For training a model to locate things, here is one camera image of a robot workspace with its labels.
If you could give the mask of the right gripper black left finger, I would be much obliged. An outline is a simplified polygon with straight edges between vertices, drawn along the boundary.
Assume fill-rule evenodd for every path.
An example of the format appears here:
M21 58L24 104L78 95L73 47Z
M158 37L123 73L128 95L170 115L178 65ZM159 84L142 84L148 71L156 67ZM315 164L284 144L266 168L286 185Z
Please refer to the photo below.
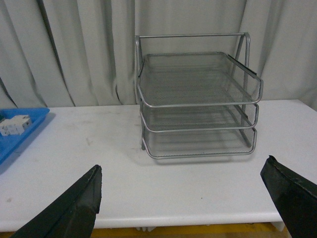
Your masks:
M94 165L13 238L89 238L102 199L102 168Z

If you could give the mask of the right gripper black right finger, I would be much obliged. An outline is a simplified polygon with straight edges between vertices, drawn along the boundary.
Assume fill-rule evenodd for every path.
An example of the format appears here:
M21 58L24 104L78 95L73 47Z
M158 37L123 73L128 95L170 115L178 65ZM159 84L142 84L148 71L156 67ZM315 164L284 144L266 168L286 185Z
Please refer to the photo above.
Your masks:
M317 185L279 163L266 160L261 178L290 236L317 236Z

